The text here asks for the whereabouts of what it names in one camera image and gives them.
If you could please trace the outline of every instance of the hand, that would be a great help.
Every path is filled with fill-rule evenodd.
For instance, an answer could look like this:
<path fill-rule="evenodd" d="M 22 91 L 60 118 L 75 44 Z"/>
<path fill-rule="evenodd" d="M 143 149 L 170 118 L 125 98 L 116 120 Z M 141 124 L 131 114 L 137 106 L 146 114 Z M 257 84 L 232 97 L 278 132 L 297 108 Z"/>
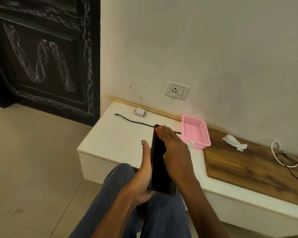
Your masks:
<path fill-rule="evenodd" d="M 141 141 L 142 144 L 142 162 L 138 172 L 127 184 L 128 192 L 132 192 L 135 197 L 136 205 L 141 205 L 147 202 L 155 193 L 153 190 L 148 190 L 152 168 L 150 160 L 150 148 L 146 140 Z"/>
<path fill-rule="evenodd" d="M 159 126 L 155 131 L 166 146 L 166 152 L 163 159 L 169 176 L 179 187 L 185 181 L 195 180 L 191 154 L 187 144 L 185 144 L 173 131 L 167 126 Z"/>

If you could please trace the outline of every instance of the white power adapter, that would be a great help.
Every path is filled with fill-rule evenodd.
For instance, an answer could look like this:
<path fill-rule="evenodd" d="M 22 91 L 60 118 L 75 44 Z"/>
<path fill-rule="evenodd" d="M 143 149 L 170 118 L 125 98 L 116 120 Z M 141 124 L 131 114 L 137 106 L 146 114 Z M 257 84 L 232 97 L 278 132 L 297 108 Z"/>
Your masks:
<path fill-rule="evenodd" d="M 135 108 L 134 112 L 135 115 L 143 117 L 146 111 L 142 108 Z"/>

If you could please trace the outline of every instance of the door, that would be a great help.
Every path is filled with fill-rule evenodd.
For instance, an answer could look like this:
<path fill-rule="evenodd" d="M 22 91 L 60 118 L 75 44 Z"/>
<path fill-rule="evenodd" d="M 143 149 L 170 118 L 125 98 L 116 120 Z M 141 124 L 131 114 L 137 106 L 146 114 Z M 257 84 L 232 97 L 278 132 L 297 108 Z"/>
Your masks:
<path fill-rule="evenodd" d="M 0 72 L 19 103 L 94 125 L 100 0 L 0 0 Z"/>

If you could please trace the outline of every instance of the electrical outlet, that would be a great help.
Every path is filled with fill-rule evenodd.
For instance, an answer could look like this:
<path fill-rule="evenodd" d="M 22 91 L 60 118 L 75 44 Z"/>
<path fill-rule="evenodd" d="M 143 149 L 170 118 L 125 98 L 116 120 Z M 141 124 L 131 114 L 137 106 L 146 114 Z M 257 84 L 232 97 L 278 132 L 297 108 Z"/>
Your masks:
<path fill-rule="evenodd" d="M 165 90 L 165 95 L 171 98 L 185 100 L 189 93 L 189 89 L 189 85 L 169 80 L 167 88 Z"/>

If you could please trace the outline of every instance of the black smartphone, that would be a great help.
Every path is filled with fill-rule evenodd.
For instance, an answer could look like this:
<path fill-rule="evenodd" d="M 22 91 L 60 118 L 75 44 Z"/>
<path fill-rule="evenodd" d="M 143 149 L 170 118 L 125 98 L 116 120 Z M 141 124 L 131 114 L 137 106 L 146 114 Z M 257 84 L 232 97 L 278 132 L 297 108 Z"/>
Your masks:
<path fill-rule="evenodd" d="M 165 152 L 165 143 L 161 139 L 159 139 L 155 129 L 153 129 L 153 138 L 150 152 L 152 176 L 149 182 L 148 189 L 174 196 L 176 189 L 175 183 L 168 175 L 165 162 L 163 160 L 163 155 Z"/>

